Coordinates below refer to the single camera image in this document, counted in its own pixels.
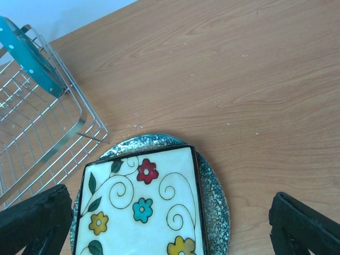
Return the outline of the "blue polka dot plate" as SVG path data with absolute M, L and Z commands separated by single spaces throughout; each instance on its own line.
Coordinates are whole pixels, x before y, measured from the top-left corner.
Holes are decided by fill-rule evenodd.
M 10 19 L 1 16 L 1 56 L 8 52 L 38 85 L 58 98 L 64 93 L 65 85 L 54 67 L 26 35 L 30 29 L 30 25 L 19 28 Z

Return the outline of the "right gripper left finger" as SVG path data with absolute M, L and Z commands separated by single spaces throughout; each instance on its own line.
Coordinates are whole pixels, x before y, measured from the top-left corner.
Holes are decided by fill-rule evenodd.
M 1 211 L 1 254 L 60 254 L 73 220 L 66 185 Z

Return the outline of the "chrome wire dish rack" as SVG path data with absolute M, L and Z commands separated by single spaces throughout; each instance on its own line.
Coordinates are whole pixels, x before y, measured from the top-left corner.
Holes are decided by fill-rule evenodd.
M 101 143 L 108 129 L 50 44 L 22 27 L 61 78 L 46 92 L 1 48 L 1 210 L 61 183 Z

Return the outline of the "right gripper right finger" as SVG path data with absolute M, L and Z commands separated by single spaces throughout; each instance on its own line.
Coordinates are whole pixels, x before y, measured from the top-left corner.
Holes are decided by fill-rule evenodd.
M 269 210 L 275 254 L 339 254 L 339 224 L 285 192 Z

